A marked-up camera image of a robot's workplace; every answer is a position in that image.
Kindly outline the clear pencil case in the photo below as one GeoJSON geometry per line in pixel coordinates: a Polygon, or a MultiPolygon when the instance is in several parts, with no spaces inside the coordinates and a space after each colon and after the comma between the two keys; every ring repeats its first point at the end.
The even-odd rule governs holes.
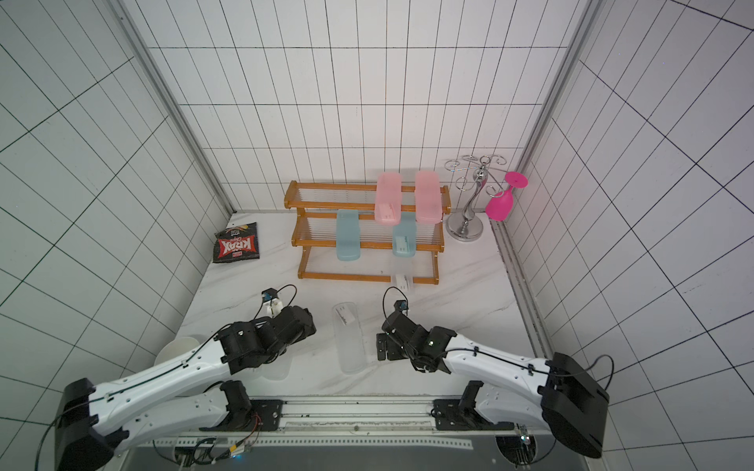
{"type": "Polygon", "coordinates": [[[392,285],[404,294],[414,292],[414,260],[394,257],[391,262],[392,285]]]}
{"type": "Polygon", "coordinates": [[[273,361],[260,368],[261,376],[269,381],[284,381],[291,372],[292,363],[292,353],[288,351],[280,353],[273,361]]]}
{"type": "Polygon", "coordinates": [[[333,327],[342,372],[347,375],[361,372],[367,360],[361,322],[353,302],[342,302],[333,307],[333,327]]]}

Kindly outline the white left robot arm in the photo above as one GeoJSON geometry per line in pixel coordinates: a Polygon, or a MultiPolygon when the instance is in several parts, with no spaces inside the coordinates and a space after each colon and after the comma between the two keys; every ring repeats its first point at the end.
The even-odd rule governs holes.
{"type": "Polygon", "coordinates": [[[235,374],[275,361],[315,332],[307,309],[286,306],[274,317],[227,324],[199,347],[129,377],[68,384],[52,425],[55,469],[97,470],[131,447],[190,429],[259,426],[235,374]]]}

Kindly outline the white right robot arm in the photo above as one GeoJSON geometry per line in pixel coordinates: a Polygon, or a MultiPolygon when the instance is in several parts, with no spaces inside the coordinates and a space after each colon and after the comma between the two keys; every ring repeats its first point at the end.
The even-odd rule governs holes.
{"type": "Polygon", "coordinates": [[[610,396],[569,355],[529,358],[497,351],[447,328],[427,330],[402,309],[385,319],[376,346],[381,361],[406,360],[419,373],[469,381],[459,398],[432,403],[438,431],[500,432],[500,450],[516,466],[542,459],[530,434],[535,428],[579,455],[603,455],[610,396]]]}

